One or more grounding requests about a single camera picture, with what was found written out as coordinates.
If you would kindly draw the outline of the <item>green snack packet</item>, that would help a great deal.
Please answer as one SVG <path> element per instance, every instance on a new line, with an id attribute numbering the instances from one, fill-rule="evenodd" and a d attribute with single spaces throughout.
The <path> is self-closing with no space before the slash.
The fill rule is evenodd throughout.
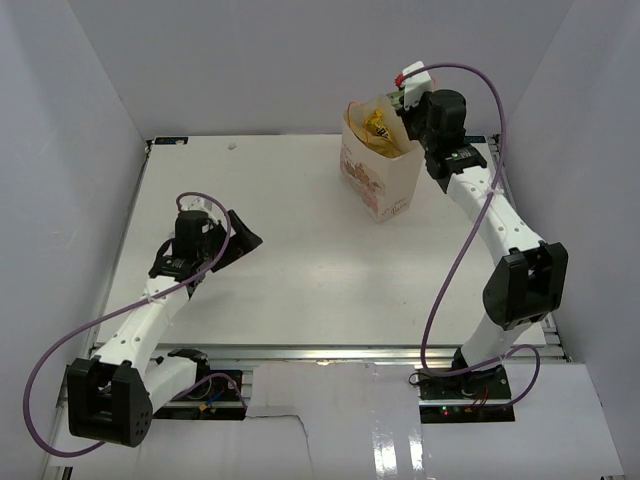
<path id="1" fill-rule="evenodd" d="M 404 111 L 404 91 L 397 90 L 386 94 L 394 111 L 400 115 Z"/>

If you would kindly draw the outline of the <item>yellow candy packet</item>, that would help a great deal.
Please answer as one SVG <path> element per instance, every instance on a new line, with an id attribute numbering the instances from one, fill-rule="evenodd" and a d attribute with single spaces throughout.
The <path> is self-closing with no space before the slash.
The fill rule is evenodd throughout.
<path id="1" fill-rule="evenodd" d="M 384 121 L 384 113 L 381 109 L 375 109 L 374 112 L 367 117 L 365 129 L 369 134 L 383 138 L 385 141 L 391 142 L 393 140 Z"/>

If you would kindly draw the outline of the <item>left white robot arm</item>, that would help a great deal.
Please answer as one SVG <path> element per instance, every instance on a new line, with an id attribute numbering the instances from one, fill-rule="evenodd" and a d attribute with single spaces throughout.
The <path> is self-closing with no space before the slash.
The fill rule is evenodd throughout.
<path id="1" fill-rule="evenodd" d="M 196 350 L 152 355 L 204 274 L 216 272 L 262 244 L 234 212 L 224 227 L 198 208 L 178 214 L 174 234 L 159 248 L 141 297 L 112 338 L 67 370 L 68 425 L 76 437 L 138 446 L 153 415 L 179 394 L 199 399 L 211 387 L 208 359 Z"/>

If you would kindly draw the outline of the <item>large brown snack bag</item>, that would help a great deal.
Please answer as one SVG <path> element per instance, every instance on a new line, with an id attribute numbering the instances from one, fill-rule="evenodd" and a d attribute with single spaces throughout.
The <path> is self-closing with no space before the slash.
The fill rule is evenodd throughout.
<path id="1" fill-rule="evenodd" d="M 393 142 L 385 137 L 369 135 L 364 132 L 362 135 L 358 134 L 357 138 L 364 144 L 369 150 L 382 155 L 386 158 L 397 158 L 404 154 L 404 152 Z"/>

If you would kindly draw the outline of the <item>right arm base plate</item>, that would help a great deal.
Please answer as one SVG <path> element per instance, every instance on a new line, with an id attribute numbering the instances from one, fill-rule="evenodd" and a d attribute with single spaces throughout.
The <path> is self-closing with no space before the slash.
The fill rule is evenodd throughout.
<path id="1" fill-rule="evenodd" d="M 435 377 L 418 370 L 408 378 L 418 389 L 423 425 L 511 423 L 511 389 L 502 366 L 460 377 Z"/>

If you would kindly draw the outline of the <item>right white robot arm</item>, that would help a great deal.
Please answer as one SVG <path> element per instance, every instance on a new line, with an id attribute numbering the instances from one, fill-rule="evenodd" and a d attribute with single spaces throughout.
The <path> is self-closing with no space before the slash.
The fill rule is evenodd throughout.
<path id="1" fill-rule="evenodd" d="M 449 370 L 453 390 L 472 399 L 484 391 L 484 370 L 504 359 L 531 326 L 561 304 L 568 252 L 548 243 L 521 219 L 495 185 L 491 168 L 466 137 L 466 100 L 453 90 L 422 94 L 401 111 L 406 131 L 425 151 L 426 170 L 472 223 L 494 264 L 482 292 L 483 317 L 456 351 Z"/>

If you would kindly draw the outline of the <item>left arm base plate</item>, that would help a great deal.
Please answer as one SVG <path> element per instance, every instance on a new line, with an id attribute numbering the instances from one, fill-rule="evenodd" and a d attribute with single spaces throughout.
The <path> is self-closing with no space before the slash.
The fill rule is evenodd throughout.
<path id="1" fill-rule="evenodd" d="M 216 377 L 200 385 L 194 391 L 170 402 L 154 414 L 162 420 L 222 421 L 245 418 L 242 406 L 232 382 Z"/>

